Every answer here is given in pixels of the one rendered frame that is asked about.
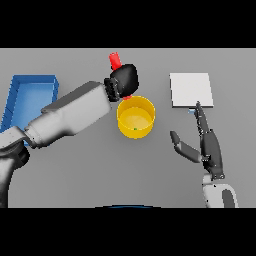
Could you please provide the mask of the blue tray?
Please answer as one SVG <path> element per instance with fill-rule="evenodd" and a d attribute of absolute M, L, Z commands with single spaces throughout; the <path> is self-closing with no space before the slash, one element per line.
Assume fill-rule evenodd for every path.
<path fill-rule="evenodd" d="M 60 114 L 55 75 L 13 75 L 0 126 L 0 152 L 18 143 L 32 148 L 51 145 L 59 136 Z"/>

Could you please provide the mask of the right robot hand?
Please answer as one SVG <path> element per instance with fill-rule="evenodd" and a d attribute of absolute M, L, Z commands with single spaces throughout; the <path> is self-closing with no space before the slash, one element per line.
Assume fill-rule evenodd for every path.
<path fill-rule="evenodd" d="M 214 131 L 209 128 L 206 115 L 200 102 L 194 108 L 194 116 L 200 138 L 200 150 L 183 142 L 175 131 L 170 132 L 174 150 L 193 163 L 201 163 L 212 180 L 224 179 L 220 144 Z"/>

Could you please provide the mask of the yellow bowl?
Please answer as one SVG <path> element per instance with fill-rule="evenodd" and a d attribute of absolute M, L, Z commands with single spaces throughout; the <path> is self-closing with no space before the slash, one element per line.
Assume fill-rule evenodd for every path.
<path fill-rule="evenodd" d="M 132 96 L 122 100 L 116 110 L 120 132 L 131 139 L 147 136 L 155 122 L 156 110 L 153 103 L 143 96 Z"/>

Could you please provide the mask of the pale square scale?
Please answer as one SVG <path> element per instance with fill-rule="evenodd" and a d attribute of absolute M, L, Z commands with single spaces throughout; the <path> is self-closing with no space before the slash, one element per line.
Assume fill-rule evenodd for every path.
<path fill-rule="evenodd" d="M 197 101 L 202 107 L 214 107 L 208 73 L 171 73 L 169 77 L 174 108 L 192 108 Z"/>

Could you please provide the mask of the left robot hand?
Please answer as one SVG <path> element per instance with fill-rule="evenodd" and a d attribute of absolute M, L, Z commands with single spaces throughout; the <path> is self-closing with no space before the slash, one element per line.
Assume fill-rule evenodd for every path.
<path fill-rule="evenodd" d="M 104 79 L 104 85 L 110 102 L 132 95 L 139 87 L 136 67 L 133 64 L 122 65 Z"/>

